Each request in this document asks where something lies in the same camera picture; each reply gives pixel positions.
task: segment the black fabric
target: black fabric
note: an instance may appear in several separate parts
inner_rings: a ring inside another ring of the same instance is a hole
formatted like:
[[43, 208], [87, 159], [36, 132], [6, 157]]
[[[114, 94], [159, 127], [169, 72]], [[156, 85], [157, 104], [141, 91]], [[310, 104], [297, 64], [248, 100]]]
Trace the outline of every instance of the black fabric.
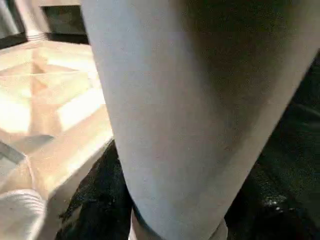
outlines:
[[320, 53], [226, 215], [229, 240], [320, 239]]
[[132, 200], [115, 142], [80, 183], [65, 213], [56, 240], [128, 240]]

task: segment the white object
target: white object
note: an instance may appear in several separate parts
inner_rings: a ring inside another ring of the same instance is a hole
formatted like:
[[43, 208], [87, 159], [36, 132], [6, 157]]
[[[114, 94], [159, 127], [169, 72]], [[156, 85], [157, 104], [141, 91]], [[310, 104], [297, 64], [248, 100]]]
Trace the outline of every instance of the white object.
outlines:
[[33, 1], [15, 0], [16, 7], [22, 18], [28, 41], [43, 41], [47, 37], [45, 30], [49, 30], [43, 13], [39, 7], [33, 6]]
[[34, 240], [46, 216], [46, 201], [34, 190], [0, 195], [0, 239]]

